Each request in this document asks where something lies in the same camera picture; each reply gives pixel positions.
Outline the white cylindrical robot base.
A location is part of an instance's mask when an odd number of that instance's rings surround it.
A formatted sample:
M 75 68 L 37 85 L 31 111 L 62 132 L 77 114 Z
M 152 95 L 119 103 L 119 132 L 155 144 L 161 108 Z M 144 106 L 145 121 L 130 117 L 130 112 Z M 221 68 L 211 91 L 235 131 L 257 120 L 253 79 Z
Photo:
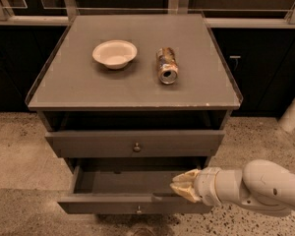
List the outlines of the white cylindrical robot base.
M 295 98 L 278 121 L 279 126 L 288 133 L 295 129 Z

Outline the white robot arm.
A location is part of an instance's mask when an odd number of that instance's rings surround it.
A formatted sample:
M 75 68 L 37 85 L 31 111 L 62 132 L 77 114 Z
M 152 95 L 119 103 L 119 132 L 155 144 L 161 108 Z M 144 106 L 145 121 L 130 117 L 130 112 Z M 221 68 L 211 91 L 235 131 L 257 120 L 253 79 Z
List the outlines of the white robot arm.
M 170 187 L 186 200 L 206 206 L 233 204 L 271 216 L 295 211 L 295 174 L 262 159 L 243 169 L 193 169 L 175 176 Z

